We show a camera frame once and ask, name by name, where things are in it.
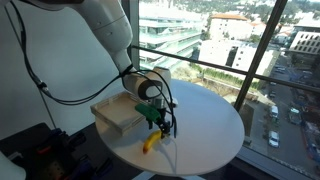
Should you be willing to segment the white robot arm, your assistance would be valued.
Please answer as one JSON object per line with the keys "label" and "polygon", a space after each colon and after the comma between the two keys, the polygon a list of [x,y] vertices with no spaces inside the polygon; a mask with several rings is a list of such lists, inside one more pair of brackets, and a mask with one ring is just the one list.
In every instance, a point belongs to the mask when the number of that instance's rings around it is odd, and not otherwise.
{"label": "white robot arm", "polygon": [[150,103],[143,113],[148,123],[157,125],[162,136],[177,133],[177,122],[165,120],[166,112],[174,108],[170,90],[171,72],[163,67],[135,69],[127,53],[133,38],[132,28],[119,0],[20,1],[48,11],[59,11],[66,7],[75,10],[110,55],[124,88]]}

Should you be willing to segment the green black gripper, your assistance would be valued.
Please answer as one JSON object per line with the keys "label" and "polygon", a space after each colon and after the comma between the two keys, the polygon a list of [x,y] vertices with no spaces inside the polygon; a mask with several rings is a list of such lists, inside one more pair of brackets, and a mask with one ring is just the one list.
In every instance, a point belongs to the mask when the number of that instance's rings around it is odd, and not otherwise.
{"label": "green black gripper", "polygon": [[135,110],[146,118],[150,129],[153,128],[154,124],[159,127],[162,138],[169,134],[174,138],[177,137],[177,125],[173,124],[170,128],[170,123],[165,120],[166,113],[168,112],[166,108],[156,108],[148,103],[139,103],[135,106]]}

